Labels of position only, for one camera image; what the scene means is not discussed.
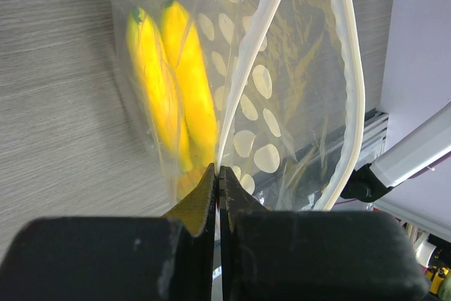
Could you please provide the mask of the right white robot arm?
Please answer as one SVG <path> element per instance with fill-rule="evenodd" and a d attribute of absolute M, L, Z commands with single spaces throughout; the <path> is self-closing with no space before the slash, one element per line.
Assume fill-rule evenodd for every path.
<path fill-rule="evenodd" d="M 340 197 L 371 203 L 428 166 L 450 157 L 450 105 L 431 116 L 370 164 L 353 171 Z"/>

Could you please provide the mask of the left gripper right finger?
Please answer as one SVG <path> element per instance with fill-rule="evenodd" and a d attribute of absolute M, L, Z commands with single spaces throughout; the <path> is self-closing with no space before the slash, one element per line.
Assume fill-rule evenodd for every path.
<path fill-rule="evenodd" d="M 370 211 L 270 211 L 218 173 L 224 300 L 421 300 L 404 230 Z"/>

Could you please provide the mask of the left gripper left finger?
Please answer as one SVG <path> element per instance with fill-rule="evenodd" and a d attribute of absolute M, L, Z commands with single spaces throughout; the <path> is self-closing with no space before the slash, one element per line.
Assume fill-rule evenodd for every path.
<path fill-rule="evenodd" d="M 161 217 L 61 216 L 25 224 L 1 263 L 2 300 L 209 300 L 215 169 Z"/>

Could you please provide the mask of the clear polka dot zip bag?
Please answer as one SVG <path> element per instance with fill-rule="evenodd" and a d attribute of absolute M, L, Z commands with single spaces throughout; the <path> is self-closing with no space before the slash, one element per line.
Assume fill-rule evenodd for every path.
<path fill-rule="evenodd" d="M 178 166 L 150 122 L 125 41 L 128 14 L 168 0 L 111 0 L 128 109 L 177 203 Z M 176 0 L 197 26 L 218 121 L 215 159 L 271 210 L 330 210 L 357 162 L 365 90 L 352 0 Z"/>

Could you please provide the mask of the yellow banana bunch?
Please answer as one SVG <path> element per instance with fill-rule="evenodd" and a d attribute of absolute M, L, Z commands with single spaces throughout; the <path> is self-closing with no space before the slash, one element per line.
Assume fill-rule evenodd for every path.
<path fill-rule="evenodd" d="M 178 166 L 174 195 L 182 200 L 214 162 L 218 142 L 197 26 L 176 0 L 165 3 L 159 23 L 133 6 L 125 41 L 156 138 Z"/>

